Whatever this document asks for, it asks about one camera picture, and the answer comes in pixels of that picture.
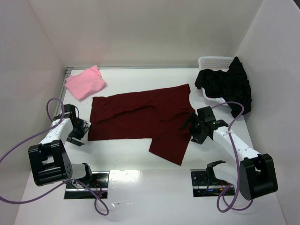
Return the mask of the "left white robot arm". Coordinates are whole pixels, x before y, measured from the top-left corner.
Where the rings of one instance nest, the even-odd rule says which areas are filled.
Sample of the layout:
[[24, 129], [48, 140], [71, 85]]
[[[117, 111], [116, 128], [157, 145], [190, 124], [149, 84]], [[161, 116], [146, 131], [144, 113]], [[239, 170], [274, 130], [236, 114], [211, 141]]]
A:
[[64, 105], [64, 114], [53, 118], [51, 129], [46, 137], [28, 150], [34, 182], [44, 186], [58, 181], [92, 180], [92, 172], [87, 163], [72, 164], [64, 144], [69, 142], [81, 147], [81, 139], [88, 132], [91, 123], [79, 118], [79, 111], [71, 104]]

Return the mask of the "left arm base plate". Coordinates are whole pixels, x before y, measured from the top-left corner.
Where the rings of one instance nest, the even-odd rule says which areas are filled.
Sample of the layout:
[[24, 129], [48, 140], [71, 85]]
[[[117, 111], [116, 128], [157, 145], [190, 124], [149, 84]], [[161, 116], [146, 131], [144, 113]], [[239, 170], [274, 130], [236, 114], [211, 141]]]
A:
[[[92, 172], [92, 180], [82, 180], [87, 187], [89, 187], [93, 193], [100, 194], [101, 199], [107, 199], [108, 196], [108, 181], [109, 181], [109, 171], [106, 172]], [[71, 182], [66, 185], [65, 200], [74, 199], [95, 199], [94, 195], [84, 186], [78, 182]]]

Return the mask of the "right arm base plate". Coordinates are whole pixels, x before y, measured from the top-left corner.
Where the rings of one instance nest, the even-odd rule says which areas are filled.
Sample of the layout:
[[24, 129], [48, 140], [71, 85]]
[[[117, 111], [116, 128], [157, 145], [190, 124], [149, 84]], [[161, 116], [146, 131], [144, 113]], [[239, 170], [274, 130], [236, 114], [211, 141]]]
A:
[[208, 183], [208, 175], [205, 169], [191, 170], [190, 173], [194, 197], [217, 197], [229, 185], [224, 180]]

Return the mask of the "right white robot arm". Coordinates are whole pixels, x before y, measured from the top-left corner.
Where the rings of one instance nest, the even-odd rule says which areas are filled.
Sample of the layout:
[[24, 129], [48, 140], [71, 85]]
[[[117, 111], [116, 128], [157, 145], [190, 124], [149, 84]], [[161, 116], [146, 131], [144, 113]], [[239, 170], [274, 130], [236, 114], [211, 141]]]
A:
[[215, 118], [210, 106], [191, 113], [181, 126], [182, 130], [186, 128], [192, 136], [192, 142], [203, 144], [209, 137], [238, 161], [236, 168], [223, 160], [207, 164], [206, 177], [210, 184], [226, 181], [238, 189], [246, 200], [277, 192], [273, 158], [249, 147], [224, 120]]

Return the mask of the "dark red t shirt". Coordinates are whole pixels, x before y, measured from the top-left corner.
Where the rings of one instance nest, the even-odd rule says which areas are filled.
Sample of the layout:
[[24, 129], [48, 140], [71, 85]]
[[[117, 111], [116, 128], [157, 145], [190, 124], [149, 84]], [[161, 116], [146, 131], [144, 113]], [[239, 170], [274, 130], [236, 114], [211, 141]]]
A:
[[152, 139], [149, 152], [181, 165], [191, 134], [181, 129], [191, 113], [188, 84], [94, 97], [88, 141]]

